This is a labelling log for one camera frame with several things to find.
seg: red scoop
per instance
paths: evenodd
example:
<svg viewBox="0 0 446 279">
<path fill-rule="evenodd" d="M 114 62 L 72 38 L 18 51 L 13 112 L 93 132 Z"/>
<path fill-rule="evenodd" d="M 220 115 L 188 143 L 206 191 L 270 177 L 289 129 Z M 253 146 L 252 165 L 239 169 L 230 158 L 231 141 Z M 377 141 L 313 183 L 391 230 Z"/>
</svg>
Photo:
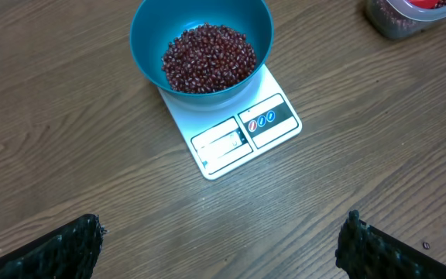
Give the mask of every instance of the red scoop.
<svg viewBox="0 0 446 279">
<path fill-rule="evenodd" d="M 410 4 L 423 9 L 432 9 L 440 0 L 408 0 Z"/>
</svg>

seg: button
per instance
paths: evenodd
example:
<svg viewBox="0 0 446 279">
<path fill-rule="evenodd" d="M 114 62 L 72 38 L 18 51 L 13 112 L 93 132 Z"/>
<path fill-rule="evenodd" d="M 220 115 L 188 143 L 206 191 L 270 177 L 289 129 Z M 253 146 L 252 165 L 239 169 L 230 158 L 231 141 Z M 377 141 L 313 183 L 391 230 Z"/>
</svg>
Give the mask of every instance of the button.
<svg viewBox="0 0 446 279">
<path fill-rule="evenodd" d="M 275 120 L 275 112 L 274 111 L 269 111 L 268 114 L 266 114 L 266 119 L 268 119 L 268 122 L 272 122 L 273 120 Z"/>
<path fill-rule="evenodd" d="M 257 122 L 255 120 L 252 120 L 249 122 L 249 132 L 254 132 L 257 129 Z"/>
<path fill-rule="evenodd" d="M 266 117 L 264 117 L 264 115 L 261 115 L 257 119 L 257 125 L 259 125 L 259 127 L 263 127 L 265 124 L 266 124 Z"/>
</svg>

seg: tabletop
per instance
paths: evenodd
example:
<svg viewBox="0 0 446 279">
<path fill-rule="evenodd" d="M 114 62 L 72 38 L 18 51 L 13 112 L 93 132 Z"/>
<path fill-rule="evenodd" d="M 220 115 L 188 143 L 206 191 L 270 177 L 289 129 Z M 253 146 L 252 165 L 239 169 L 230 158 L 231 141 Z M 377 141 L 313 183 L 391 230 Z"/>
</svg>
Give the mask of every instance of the tabletop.
<svg viewBox="0 0 446 279">
<path fill-rule="evenodd" d="M 94 213 L 93 278 L 346 278 L 358 209 L 446 264 L 446 20 L 389 41 L 360 0 L 266 1 L 304 128 L 211 182 L 130 54 L 140 0 L 0 0 L 0 256 Z"/>
</svg>

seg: blue button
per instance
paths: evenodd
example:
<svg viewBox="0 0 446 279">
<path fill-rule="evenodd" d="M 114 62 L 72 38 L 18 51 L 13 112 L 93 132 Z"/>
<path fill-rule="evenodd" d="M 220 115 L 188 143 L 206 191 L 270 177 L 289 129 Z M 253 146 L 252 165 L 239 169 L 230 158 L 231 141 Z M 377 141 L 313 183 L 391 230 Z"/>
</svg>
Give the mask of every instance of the blue button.
<svg viewBox="0 0 446 279">
<path fill-rule="evenodd" d="M 264 117 L 264 115 L 261 115 L 257 119 L 257 125 L 259 125 L 259 127 L 263 127 L 265 124 L 266 124 L 266 117 Z"/>
<path fill-rule="evenodd" d="M 268 114 L 266 114 L 266 119 L 268 119 L 268 122 L 272 122 L 273 120 L 275 120 L 275 112 L 274 111 L 269 111 Z"/>
</svg>

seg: kitchen scale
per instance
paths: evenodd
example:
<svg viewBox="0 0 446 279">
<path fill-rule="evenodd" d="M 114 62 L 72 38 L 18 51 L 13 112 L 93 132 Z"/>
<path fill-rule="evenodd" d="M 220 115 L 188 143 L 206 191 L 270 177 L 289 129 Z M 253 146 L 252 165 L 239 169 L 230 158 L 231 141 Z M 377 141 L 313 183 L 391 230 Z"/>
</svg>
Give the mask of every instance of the kitchen scale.
<svg viewBox="0 0 446 279">
<path fill-rule="evenodd" d="M 218 104 L 181 101 L 158 88 L 201 173 L 214 180 L 296 136 L 302 122 L 266 65 Z"/>
</svg>

